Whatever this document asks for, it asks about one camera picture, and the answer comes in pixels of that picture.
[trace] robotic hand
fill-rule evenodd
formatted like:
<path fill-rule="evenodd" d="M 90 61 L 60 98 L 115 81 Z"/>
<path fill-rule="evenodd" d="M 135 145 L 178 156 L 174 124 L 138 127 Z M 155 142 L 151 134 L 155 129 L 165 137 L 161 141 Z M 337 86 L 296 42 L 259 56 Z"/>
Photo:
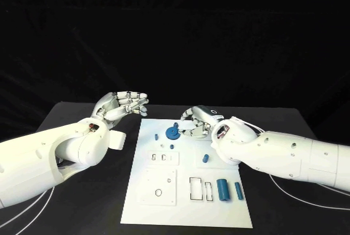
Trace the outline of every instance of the robotic hand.
<path fill-rule="evenodd" d="M 184 120 L 193 115 L 194 130 L 200 127 L 201 134 L 193 134 L 193 130 L 180 133 L 203 138 L 211 131 L 211 147 L 227 164 L 244 162 L 250 168 L 273 176 L 350 192 L 350 147 L 292 134 L 265 132 L 236 117 L 213 121 L 213 112 L 207 110 L 196 106 L 181 116 Z"/>
<path fill-rule="evenodd" d="M 121 118 L 147 115 L 147 94 L 109 92 L 90 117 L 0 143 L 0 208 L 23 202 L 96 165 L 108 148 L 121 150 L 125 134 L 111 130 Z M 56 164 L 56 157 L 63 160 Z"/>

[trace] blue cylinder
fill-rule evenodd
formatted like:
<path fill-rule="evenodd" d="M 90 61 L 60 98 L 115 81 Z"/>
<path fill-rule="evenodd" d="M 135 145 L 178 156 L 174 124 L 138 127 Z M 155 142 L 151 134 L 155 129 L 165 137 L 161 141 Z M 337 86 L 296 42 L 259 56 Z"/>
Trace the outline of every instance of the blue cylinder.
<path fill-rule="evenodd" d="M 207 159 L 208 159 L 208 155 L 206 154 L 204 157 L 203 157 L 203 163 L 207 162 Z"/>
<path fill-rule="evenodd" d="M 220 201 L 229 201 L 229 192 L 227 192 L 227 180 L 226 179 L 217 179 L 217 192 L 219 192 L 219 199 Z"/>
<path fill-rule="evenodd" d="M 239 185 L 237 182 L 234 183 L 234 186 L 236 186 L 239 200 L 242 200 L 243 199 L 243 194 L 242 194 L 240 185 Z"/>
<path fill-rule="evenodd" d="M 178 129 L 175 127 L 170 127 L 167 130 L 165 130 L 165 137 L 170 139 L 170 140 L 175 140 L 178 139 L 180 137 L 180 133 L 178 133 Z"/>

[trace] black table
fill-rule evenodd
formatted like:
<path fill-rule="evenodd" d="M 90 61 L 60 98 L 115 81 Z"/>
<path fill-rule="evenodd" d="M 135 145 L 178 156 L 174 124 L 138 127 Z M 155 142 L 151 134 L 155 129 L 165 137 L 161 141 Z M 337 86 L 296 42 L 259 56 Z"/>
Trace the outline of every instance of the black table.
<path fill-rule="evenodd" d="M 37 131 L 77 122 L 89 116 L 93 104 L 60 102 Z M 147 105 L 154 119 L 178 119 L 188 106 Z M 216 107 L 226 118 L 236 116 L 265 130 L 315 138 L 296 109 Z M 115 130 L 126 134 L 124 149 L 108 150 L 100 163 L 57 185 L 47 207 L 23 231 L 30 234 L 350 234 L 350 211 L 314 207 L 286 196 L 269 176 L 240 164 L 240 177 L 253 229 L 121 224 L 141 117 L 128 115 Z M 345 207 L 350 198 L 315 184 L 275 178 L 279 186 L 301 199 Z M 15 234 L 36 216 L 49 196 L 13 221 L 0 234 Z M 3 224 L 34 199 L 0 210 Z"/>

